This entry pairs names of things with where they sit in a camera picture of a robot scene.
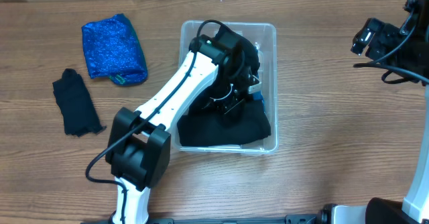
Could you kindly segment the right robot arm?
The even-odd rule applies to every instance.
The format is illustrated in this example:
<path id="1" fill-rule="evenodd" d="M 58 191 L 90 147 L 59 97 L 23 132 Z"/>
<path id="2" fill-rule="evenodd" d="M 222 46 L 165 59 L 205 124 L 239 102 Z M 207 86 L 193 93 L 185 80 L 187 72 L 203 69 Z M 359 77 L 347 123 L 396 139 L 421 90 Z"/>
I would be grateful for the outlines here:
<path id="1" fill-rule="evenodd" d="M 384 93 L 373 97 L 384 110 L 348 118 L 330 132 L 346 152 L 330 152 L 346 181 L 345 197 L 363 197 L 364 205 L 329 204 L 316 223 L 428 222 L 428 0 L 407 0 L 401 27 L 369 18 L 353 38 L 351 51 L 370 62 L 354 68 L 378 68 L 389 88 L 423 86 L 418 94 Z"/>

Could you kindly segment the long black cloth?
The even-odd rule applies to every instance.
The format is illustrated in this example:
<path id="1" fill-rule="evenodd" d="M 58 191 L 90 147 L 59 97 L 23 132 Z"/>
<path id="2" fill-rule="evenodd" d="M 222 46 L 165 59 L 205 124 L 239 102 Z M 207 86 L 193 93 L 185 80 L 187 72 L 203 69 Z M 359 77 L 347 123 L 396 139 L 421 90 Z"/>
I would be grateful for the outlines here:
<path id="1" fill-rule="evenodd" d="M 262 101 L 250 101 L 237 117 L 200 110 L 200 95 L 178 123 L 180 143 L 187 147 L 243 145 L 271 135 Z"/>

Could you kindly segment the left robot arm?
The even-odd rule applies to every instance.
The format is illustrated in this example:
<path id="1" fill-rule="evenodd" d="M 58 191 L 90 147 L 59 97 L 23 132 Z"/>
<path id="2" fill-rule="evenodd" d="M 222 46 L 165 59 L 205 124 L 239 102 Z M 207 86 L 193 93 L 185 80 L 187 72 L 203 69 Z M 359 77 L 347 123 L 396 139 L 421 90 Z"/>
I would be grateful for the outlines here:
<path id="1" fill-rule="evenodd" d="M 259 90 L 255 46 L 236 33 L 201 35 L 164 87 L 136 110 L 113 120 L 106 161 L 118 190 L 110 223 L 146 223 L 150 190 L 170 161 L 174 139 L 183 146 L 248 144 L 270 125 Z"/>

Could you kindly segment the small black cloth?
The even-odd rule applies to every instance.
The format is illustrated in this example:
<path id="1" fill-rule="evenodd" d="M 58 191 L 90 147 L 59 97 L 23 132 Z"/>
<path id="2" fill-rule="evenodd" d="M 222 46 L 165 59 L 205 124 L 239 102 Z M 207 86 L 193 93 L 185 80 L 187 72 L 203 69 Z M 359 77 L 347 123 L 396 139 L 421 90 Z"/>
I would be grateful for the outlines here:
<path id="1" fill-rule="evenodd" d="M 81 137 L 87 133 L 99 134 L 106 129 L 101 125 L 90 93 L 77 71 L 65 69 L 62 77 L 52 85 L 66 135 Z"/>

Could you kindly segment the blue denim jeans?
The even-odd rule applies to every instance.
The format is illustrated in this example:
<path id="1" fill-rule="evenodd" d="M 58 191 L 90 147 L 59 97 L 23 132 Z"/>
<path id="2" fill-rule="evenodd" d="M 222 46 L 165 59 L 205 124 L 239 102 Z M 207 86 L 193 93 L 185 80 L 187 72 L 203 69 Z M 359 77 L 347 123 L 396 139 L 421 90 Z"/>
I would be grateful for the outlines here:
<path id="1" fill-rule="evenodd" d="M 249 57 L 248 61 L 249 61 L 249 64 L 251 66 L 252 75 L 254 75 L 255 77 L 258 78 L 259 77 L 258 70 L 259 70 L 259 67 L 261 65 L 260 61 L 259 61 L 259 56 L 258 56 L 259 50 L 256 47 L 254 47 L 254 49 L 251 52 L 253 54 L 251 57 Z M 252 96 L 253 96 L 254 101 L 262 101 L 262 103 L 264 103 L 261 91 L 253 93 Z"/>

